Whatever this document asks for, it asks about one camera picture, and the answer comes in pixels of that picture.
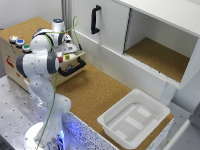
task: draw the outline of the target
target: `white plastic bin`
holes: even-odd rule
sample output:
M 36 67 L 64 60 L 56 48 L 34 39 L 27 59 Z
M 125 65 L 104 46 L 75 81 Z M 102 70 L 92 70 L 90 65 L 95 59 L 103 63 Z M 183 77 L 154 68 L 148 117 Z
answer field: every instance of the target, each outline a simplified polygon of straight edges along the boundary
M 97 120 L 122 147 L 135 149 L 169 113 L 169 108 L 134 89 Z

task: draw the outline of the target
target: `cabinet shelf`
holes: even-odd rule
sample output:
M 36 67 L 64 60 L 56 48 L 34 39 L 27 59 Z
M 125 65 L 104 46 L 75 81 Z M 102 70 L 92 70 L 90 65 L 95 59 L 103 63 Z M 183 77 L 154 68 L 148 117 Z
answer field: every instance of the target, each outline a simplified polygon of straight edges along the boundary
M 190 60 L 149 38 L 144 38 L 125 53 L 178 82 L 181 82 Z

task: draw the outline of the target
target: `handle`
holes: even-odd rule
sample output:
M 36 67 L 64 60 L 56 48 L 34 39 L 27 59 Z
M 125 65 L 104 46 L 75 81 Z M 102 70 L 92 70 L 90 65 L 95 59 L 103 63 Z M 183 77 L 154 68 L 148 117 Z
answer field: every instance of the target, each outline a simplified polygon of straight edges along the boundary
M 77 70 L 83 68 L 83 67 L 86 65 L 86 62 L 85 62 L 84 60 L 82 60 L 80 57 L 78 57 L 77 61 L 80 63 L 78 66 L 76 66 L 76 67 L 74 67 L 74 68 L 72 68 L 72 69 L 70 69 L 70 70 L 67 70 L 67 71 L 63 71 L 63 70 L 61 69 L 61 67 L 59 67 L 59 68 L 58 68 L 58 72 L 59 72 L 62 76 L 67 77 L 67 76 L 73 74 L 74 72 L 76 72 Z
M 96 34 L 100 31 L 98 28 L 96 28 L 96 12 L 98 10 L 101 10 L 101 7 L 99 5 L 96 5 L 96 8 L 92 10 L 92 21 L 91 21 L 92 34 Z

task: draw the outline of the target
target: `red object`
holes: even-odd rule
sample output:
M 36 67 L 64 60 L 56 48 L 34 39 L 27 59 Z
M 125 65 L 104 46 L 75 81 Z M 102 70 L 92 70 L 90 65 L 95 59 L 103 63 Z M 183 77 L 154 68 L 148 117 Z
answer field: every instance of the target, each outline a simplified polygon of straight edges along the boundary
M 11 59 L 10 59 L 10 56 L 8 56 L 6 62 L 7 62 L 12 68 L 14 68 L 14 65 L 13 65 L 13 63 L 12 63 L 12 61 L 11 61 Z
M 63 63 L 63 57 L 58 57 L 59 63 Z
M 16 73 L 18 77 L 20 77 L 19 73 Z

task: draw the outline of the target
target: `brown cork surface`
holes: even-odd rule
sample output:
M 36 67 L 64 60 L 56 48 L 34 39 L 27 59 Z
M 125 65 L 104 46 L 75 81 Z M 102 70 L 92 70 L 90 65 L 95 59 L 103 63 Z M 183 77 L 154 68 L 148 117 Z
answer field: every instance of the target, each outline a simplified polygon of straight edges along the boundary
M 190 60 L 149 38 L 144 38 L 125 53 L 178 82 L 181 82 Z
M 30 43 L 32 35 L 38 28 L 51 29 L 51 24 L 36 17 L 0 31 L 0 36 L 9 42 L 9 37 L 16 34 L 26 43 Z M 97 118 L 130 91 L 131 89 L 88 63 L 84 71 L 57 88 L 57 93 L 71 99 L 72 108 L 70 111 L 122 150 L 122 147 L 104 133 L 102 126 L 97 123 Z M 166 117 L 137 150 L 146 149 L 172 119 L 172 115 Z
M 46 28 L 51 29 L 51 24 L 40 17 L 35 17 L 30 20 L 21 22 L 12 27 L 0 31 L 0 36 L 9 42 L 11 35 L 17 35 L 19 39 L 25 40 L 26 44 L 30 44 L 32 36 L 36 33 L 37 29 Z

